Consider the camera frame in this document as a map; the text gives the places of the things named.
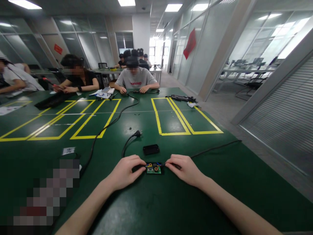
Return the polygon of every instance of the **gray t-shirt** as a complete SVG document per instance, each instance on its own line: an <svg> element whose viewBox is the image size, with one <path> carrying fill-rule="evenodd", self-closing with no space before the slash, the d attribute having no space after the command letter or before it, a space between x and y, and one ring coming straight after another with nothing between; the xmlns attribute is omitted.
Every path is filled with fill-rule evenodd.
<svg viewBox="0 0 313 235"><path fill-rule="evenodd" d="M138 67L138 72L133 76L128 69L124 69L115 84L126 89L141 88L146 85L157 83L149 70Z"/></svg>

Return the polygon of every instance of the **paper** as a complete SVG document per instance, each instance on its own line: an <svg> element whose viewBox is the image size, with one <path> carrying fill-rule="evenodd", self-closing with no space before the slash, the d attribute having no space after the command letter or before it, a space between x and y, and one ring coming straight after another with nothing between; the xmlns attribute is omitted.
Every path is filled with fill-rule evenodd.
<svg viewBox="0 0 313 235"><path fill-rule="evenodd" d="M12 92L11 94L7 95L7 98L12 98L14 96L17 96L19 94L21 94L23 91L15 91L15 92Z"/></svg>
<svg viewBox="0 0 313 235"><path fill-rule="evenodd" d="M14 110L17 110L21 108L22 106L6 106L6 107L0 107L0 116L6 115L8 113L13 112Z"/></svg>
<svg viewBox="0 0 313 235"><path fill-rule="evenodd" d="M189 102L187 102L187 104L188 104L188 106L189 106L190 108L193 108L194 106L199 106L199 105L197 105L196 103L189 103Z"/></svg>
<svg viewBox="0 0 313 235"><path fill-rule="evenodd" d="M92 94L90 94L89 96L93 96L93 95L99 94L100 92L102 92L102 89L97 90L95 93L92 93Z"/></svg>
<svg viewBox="0 0 313 235"><path fill-rule="evenodd" d="M75 147L70 147L70 148L64 148L63 149L63 154L62 155L66 155L69 153L74 153L75 152Z"/></svg>

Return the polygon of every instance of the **black hair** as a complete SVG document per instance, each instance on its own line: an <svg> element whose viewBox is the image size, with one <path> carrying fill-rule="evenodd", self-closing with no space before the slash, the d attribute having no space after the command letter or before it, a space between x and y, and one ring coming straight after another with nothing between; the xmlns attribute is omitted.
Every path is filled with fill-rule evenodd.
<svg viewBox="0 0 313 235"><path fill-rule="evenodd" d="M128 68L137 68L139 65L138 57L137 56L130 56L127 59L126 66Z"/></svg>
<svg viewBox="0 0 313 235"><path fill-rule="evenodd" d="M131 56L130 50L124 51L123 56L124 56L124 59L126 59L129 56Z"/></svg>
<svg viewBox="0 0 313 235"><path fill-rule="evenodd" d="M131 55L135 57L139 57L139 53L136 49L131 50Z"/></svg>
<svg viewBox="0 0 313 235"><path fill-rule="evenodd" d="M71 69L76 66L84 67L84 59L73 54L67 54L61 60L61 65Z"/></svg>

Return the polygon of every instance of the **hand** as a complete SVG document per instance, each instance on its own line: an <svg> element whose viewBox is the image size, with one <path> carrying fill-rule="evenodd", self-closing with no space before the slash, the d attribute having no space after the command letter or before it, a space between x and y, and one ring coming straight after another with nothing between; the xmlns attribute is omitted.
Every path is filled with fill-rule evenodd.
<svg viewBox="0 0 313 235"><path fill-rule="evenodd" d="M127 92L127 90L126 90L124 87L121 87L121 88L120 88L120 92L121 92L121 94L124 94L124 93Z"/></svg>
<svg viewBox="0 0 313 235"><path fill-rule="evenodd" d="M146 85L146 86L143 86L142 88L140 88L140 93L146 93L147 90L149 90L150 86L149 85Z"/></svg>
<svg viewBox="0 0 313 235"><path fill-rule="evenodd" d="M54 92L61 92L61 91L63 91L63 89L60 86L54 84L53 85L53 91Z"/></svg>
<svg viewBox="0 0 313 235"><path fill-rule="evenodd" d="M132 168L143 165L140 169L132 173ZM115 166L111 174L105 179L112 187L113 191L125 188L133 183L146 170L146 163L137 155L122 158Z"/></svg>
<svg viewBox="0 0 313 235"><path fill-rule="evenodd" d="M179 165L181 169L178 170L171 163ZM189 156L172 154L171 158L165 162L165 166L174 172L174 174L177 175L181 180L197 188L199 188L203 181L207 178L197 168Z"/></svg>
<svg viewBox="0 0 313 235"><path fill-rule="evenodd" d="M64 93L73 93L73 92L78 92L79 89L77 87L66 86L63 91Z"/></svg>

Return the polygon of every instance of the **black cable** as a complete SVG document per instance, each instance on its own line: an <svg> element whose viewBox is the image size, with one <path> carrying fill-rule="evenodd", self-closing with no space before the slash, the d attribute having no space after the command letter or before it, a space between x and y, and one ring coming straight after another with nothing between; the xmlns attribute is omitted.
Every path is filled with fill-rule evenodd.
<svg viewBox="0 0 313 235"><path fill-rule="evenodd" d="M214 148L211 148L211 149L204 150L204 151L202 151L202 152L200 152L200 153L197 153L196 155L191 156L190 158L197 157L197 156L199 156L199 155L201 155L201 154L203 154L203 153L205 153L205 152L212 151L212 150L215 150L215 149L219 149L219 148L225 147L225 146L227 146L227 145L230 145L230 144L236 143L236 142L242 142L242 140L235 140L235 141L230 142L230 143L228 143L228 144L224 144L224 145L221 145L221 146L218 146L218 147L214 147Z"/></svg>
<svg viewBox="0 0 313 235"><path fill-rule="evenodd" d="M105 126L105 127L96 135L96 137L95 137L95 139L94 139L94 142L92 143L92 146L91 146L91 151L90 151L90 155L89 155L88 161L87 161L87 163L82 167L82 169L81 169L81 171L80 171L80 177L82 177L82 175L84 174L85 170L87 169L87 166L88 166L89 163L90 163L90 160L91 160L91 158L92 158L92 154L93 154L93 152L94 152L94 146L95 146L95 143L96 143L96 140L97 140L98 136L99 136L105 129L107 129L109 126L111 126L111 125L113 125L114 123L116 123L116 122L120 119L122 112L124 112L126 109L128 109L128 108L130 108L130 107L132 107L132 106L135 106L135 105L139 104L139 100L138 100L137 98L131 96L129 93L128 93L128 96L131 97L131 98L133 98L133 99L135 99L135 100L137 100L137 103L132 104L132 105L127 106L126 108L122 109L121 112L120 112L120 114L119 114L119 116L118 116L116 119L114 119L111 123L109 123L107 126Z"/></svg>

